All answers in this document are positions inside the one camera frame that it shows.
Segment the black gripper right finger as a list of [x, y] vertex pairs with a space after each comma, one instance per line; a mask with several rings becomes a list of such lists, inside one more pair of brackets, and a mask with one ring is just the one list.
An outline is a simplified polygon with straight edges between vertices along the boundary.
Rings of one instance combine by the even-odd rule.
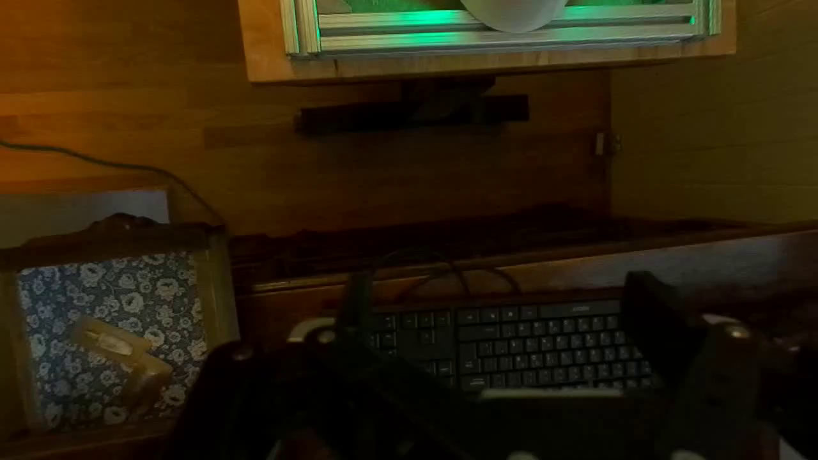
[[631, 272], [621, 291], [621, 327], [674, 396], [697, 394], [697, 352], [708, 324], [674, 286], [649, 272]]

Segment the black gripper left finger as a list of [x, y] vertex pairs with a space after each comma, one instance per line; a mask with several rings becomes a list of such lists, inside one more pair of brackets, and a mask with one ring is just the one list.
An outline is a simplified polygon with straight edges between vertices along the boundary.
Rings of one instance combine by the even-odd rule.
[[366, 346], [373, 329], [373, 274], [356, 272], [348, 276], [343, 307], [337, 311], [337, 341], [343, 346]]

